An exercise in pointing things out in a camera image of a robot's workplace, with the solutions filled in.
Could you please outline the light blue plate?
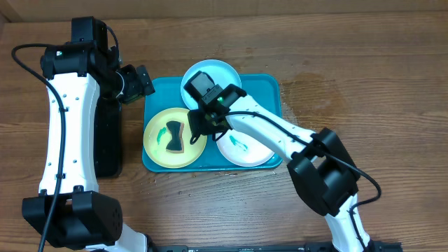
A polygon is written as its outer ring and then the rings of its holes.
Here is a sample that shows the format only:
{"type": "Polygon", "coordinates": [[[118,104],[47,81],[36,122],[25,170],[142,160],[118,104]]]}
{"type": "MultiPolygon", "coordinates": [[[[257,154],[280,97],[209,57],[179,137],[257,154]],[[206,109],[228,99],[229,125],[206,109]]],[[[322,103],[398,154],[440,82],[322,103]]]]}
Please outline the light blue plate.
{"type": "Polygon", "coordinates": [[[181,81],[181,97],[190,110],[198,109],[197,102],[185,91],[184,86],[198,71],[208,74],[215,84],[225,89],[229,84],[242,86],[237,71],[224,61],[217,59],[206,59],[192,65],[183,75],[181,81]]]}

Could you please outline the yellow plate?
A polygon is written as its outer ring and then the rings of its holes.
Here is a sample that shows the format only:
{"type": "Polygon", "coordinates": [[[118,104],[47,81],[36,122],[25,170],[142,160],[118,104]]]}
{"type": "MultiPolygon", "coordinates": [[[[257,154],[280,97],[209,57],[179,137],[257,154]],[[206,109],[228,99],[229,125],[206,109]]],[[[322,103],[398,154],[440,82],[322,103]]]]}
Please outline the yellow plate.
{"type": "Polygon", "coordinates": [[[192,164],[203,153],[207,137],[201,136],[196,143],[190,143],[188,112],[186,108],[168,108],[149,120],[143,133],[143,147],[155,164],[168,169],[179,169],[192,164]],[[166,150],[167,144],[172,139],[166,123],[172,120],[184,123],[183,153],[170,153],[166,150]]]}

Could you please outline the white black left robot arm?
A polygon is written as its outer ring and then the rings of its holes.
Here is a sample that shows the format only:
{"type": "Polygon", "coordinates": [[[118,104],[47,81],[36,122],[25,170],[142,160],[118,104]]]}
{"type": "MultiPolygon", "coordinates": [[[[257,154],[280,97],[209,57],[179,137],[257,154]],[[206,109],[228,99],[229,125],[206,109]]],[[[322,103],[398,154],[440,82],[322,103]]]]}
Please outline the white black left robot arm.
{"type": "Polygon", "coordinates": [[[122,106],[154,93],[144,66],[121,65],[118,46],[108,45],[112,35],[101,20],[77,17],[69,42],[44,47],[37,78],[49,97],[47,158],[37,196],[22,201],[40,249],[155,250],[97,182],[121,171],[122,106]]]}

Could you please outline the white plate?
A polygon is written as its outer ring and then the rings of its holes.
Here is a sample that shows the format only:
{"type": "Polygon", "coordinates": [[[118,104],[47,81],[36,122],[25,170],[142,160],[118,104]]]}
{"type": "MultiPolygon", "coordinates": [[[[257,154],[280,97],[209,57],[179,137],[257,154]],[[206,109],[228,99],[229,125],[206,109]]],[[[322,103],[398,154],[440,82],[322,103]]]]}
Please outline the white plate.
{"type": "Polygon", "coordinates": [[[235,130],[227,131],[216,143],[228,161],[241,167],[262,165],[274,156],[274,152],[268,147],[235,130]]]}

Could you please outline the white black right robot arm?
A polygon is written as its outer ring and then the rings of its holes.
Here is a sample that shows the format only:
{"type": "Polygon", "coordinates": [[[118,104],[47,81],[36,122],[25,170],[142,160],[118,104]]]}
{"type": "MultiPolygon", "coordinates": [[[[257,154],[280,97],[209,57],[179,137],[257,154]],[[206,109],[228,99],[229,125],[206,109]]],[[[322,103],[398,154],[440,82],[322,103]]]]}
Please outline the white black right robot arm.
{"type": "Polygon", "coordinates": [[[336,251],[379,251],[364,230],[358,207],[357,182],[374,179],[354,164],[340,138],[332,130],[315,133],[269,112],[235,85],[221,88],[192,83],[185,91],[199,108],[189,112],[192,138],[234,130],[244,133],[287,163],[301,200],[323,216],[336,251]]]}

